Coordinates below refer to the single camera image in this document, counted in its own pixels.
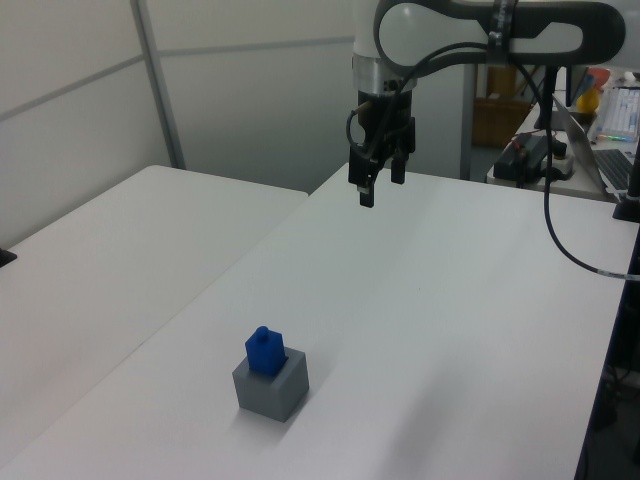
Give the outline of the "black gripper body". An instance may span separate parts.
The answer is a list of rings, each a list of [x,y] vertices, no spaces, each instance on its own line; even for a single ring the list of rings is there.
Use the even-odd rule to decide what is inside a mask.
[[[371,106],[358,115],[358,124],[364,129],[363,147],[371,148],[380,127],[383,127],[382,139],[377,143],[377,150],[389,148],[395,150],[399,141],[401,149],[415,150],[415,119],[411,113],[412,92],[405,91],[399,96],[373,95],[358,92],[358,103],[370,102]]]

